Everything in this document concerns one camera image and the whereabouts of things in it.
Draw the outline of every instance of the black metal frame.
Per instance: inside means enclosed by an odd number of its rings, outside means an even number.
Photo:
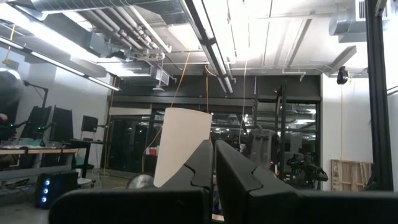
[[[279,111],[281,111],[281,124],[280,124],[280,153],[279,153],[279,179],[284,179],[285,171],[285,130],[286,130],[286,80],[282,80],[282,84],[277,92],[275,104],[275,130],[278,130],[279,124]]]
[[[365,3],[374,171],[378,190],[394,190],[382,17],[379,1]]]

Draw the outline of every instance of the white panel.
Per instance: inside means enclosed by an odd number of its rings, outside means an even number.
[[[167,108],[155,171],[155,186],[161,187],[209,139],[212,115],[194,110]]]
[[[331,159],[373,161],[369,80],[359,78],[341,86],[323,75],[322,95],[322,167],[329,176],[323,190],[331,190]]]
[[[111,107],[109,115],[150,115],[151,109]]]

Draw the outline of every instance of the black frame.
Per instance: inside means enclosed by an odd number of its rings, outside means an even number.
[[[380,2],[365,0],[373,162],[377,189],[394,190]]]

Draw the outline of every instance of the ceiling beam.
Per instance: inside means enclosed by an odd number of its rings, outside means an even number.
[[[335,73],[336,71],[338,71],[338,69],[341,66],[343,66],[345,63],[347,63],[348,60],[351,59],[355,54],[356,54],[356,46],[355,45],[345,48],[344,51],[342,53],[340,53],[339,56],[337,56],[335,61],[333,61],[329,65],[329,67],[332,69],[330,69],[330,68],[326,69],[325,73],[328,76]]]
[[[301,31],[301,33],[300,33],[300,37],[297,39],[296,46],[294,47],[292,56],[291,56],[291,58],[290,58],[290,60],[289,60],[289,62],[288,62],[288,64],[287,64],[287,66],[293,64],[293,61],[294,61],[294,59],[296,58],[297,52],[299,51],[299,48],[300,48],[300,46],[301,46],[301,44],[302,44],[302,42],[303,42],[303,40],[304,40],[305,34],[307,34],[307,31],[308,31],[308,28],[309,28],[310,25],[311,25],[311,22],[312,22],[312,19],[307,19],[307,20],[305,21],[305,24],[304,24],[304,26],[303,26],[303,29],[302,29],[302,31]]]

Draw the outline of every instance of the black plastic part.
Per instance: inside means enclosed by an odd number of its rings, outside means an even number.
[[[228,224],[398,221],[397,194],[296,190],[221,141],[216,142],[216,172]]]
[[[213,157],[206,140],[161,188],[70,192],[51,208],[50,224],[211,223]]]

